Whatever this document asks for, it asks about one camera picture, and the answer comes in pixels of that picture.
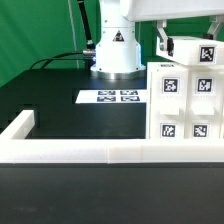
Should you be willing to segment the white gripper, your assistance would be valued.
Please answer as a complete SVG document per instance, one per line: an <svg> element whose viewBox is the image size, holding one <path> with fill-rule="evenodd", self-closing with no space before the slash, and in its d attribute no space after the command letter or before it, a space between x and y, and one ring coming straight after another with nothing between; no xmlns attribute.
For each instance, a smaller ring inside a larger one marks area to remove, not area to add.
<svg viewBox="0 0 224 224"><path fill-rule="evenodd" d="M224 0L120 0L120 13L130 21L157 20L159 48L169 56L174 42L165 32L167 19L211 16L204 39L216 39L224 26Z"/></svg>

